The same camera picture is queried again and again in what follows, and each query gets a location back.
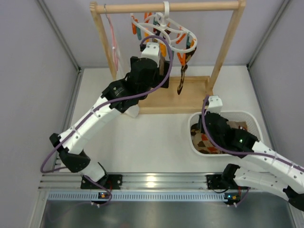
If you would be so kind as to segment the white plastic clip hanger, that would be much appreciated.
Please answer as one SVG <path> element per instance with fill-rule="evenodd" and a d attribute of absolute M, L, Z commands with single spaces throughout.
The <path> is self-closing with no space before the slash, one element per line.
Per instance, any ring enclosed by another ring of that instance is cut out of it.
<path fill-rule="evenodd" d="M 147 36 L 159 36 L 167 41 L 174 53 L 186 54 L 197 49 L 195 34 L 169 18 L 170 5 L 165 1 L 164 12 L 146 12 L 144 19 L 139 22 L 133 13 L 130 14 L 132 32 L 142 40 Z"/>

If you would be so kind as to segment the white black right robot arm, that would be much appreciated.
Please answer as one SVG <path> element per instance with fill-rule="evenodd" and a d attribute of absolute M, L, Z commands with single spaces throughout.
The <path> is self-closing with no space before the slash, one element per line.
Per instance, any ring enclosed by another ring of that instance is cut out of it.
<path fill-rule="evenodd" d="M 221 180 L 226 186 L 259 189 L 277 195 L 298 210 L 304 209 L 304 169 L 267 147 L 250 132 L 232 128 L 217 113 L 200 114 L 200 128 L 219 150 L 238 157 L 228 164 Z"/>

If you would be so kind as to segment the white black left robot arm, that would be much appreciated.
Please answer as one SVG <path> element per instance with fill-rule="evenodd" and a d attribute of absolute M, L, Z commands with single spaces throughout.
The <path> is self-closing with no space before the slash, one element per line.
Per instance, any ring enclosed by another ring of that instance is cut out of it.
<path fill-rule="evenodd" d="M 49 138 L 61 161 L 72 173 L 79 173 L 100 186 L 106 184 L 108 174 L 99 162 L 86 155 L 84 146 L 108 122 L 167 84 L 172 68 L 172 62 L 165 61 L 164 74 L 161 75 L 158 64 L 150 58 L 131 57 L 130 62 L 131 71 L 124 78 L 112 81 L 78 122 Z"/>

